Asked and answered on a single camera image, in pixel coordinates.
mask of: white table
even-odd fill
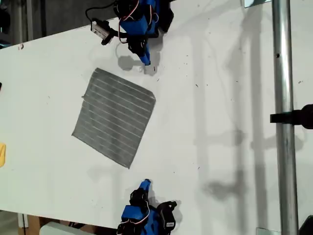
[[[312,102],[312,7],[291,1],[295,108]],[[103,47],[89,27],[0,51],[1,210],[117,227],[149,178],[156,200],[179,201],[173,234],[280,230],[271,4],[178,0],[172,8],[145,70],[126,45],[115,38]],[[97,67],[156,96],[130,169],[71,136]],[[296,139],[301,225],[313,213],[313,133],[296,127]]]

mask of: striped cloth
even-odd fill
[[[73,136],[130,168],[156,99],[152,92],[97,68]]]

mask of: metal pole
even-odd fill
[[[293,110],[290,0],[272,0],[276,113]],[[294,126],[276,124],[282,235],[297,235]]]

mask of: cable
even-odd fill
[[[149,25],[151,25],[151,21],[152,21],[152,6],[150,5],[150,22],[149,22]]]
[[[155,13],[153,13],[153,14],[155,14],[156,16],[157,16],[157,21],[156,21],[156,23],[158,22],[158,20],[159,20],[159,16],[158,16],[158,14],[155,12]]]
[[[90,19],[90,17],[89,17],[89,15],[88,15],[88,12],[89,12],[90,10],[105,9],[105,8],[110,7],[110,6],[113,6],[115,2],[116,2],[116,0],[115,0],[114,2],[112,2],[112,3],[110,3],[109,5],[106,5],[106,6],[90,7],[90,8],[88,8],[88,9],[85,11],[85,15],[86,15],[86,17],[88,18],[88,20],[89,20],[90,22],[92,22],[91,19]]]
[[[136,6],[134,7],[134,9],[130,12],[130,14],[129,14],[128,16],[126,16],[126,17],[124,18],[123,21],[127,20],[127,19],[132,15],[132,13],[134,13],[134,11],[136,11],[138,5],[139,5],[139,0],[137,1],[137,4],[136,4]]]
[[[25,228],[25,219],[24,219],[24,214],[23,215],[23,229],[24,229],[24,235],[26,235],[26,228]]]
[[[118,39],[119,39],[119,41],[122,43],[122,44],[125,44],[125,43],[127,43],[127,40],[126,41],[122,41],[121,40],[121,20],[122,20],[123,18],[121,18],[121,19],[119,19],[119,22],[118,22],[118,32],[117,32],[117,36],[118,36]]]
[[[137,223],[134,223],[134,222],[131,222],[131,223],[133,223],[133,224],[140,224],[140,223],[142,223],[142,222],[143,222],[146,218],[148,218],[148,217],[149,217],[149,215],[150,215],[150,208],[149,208],[148,201],[146,201],[146,203],[147,203],[147,207],[148,207],[148,210],[149,210],[149,212],[148,212],[147,216],[146,216],[146,217],[144,217],[141,221],[139,221],[139,222],[137,222]]]

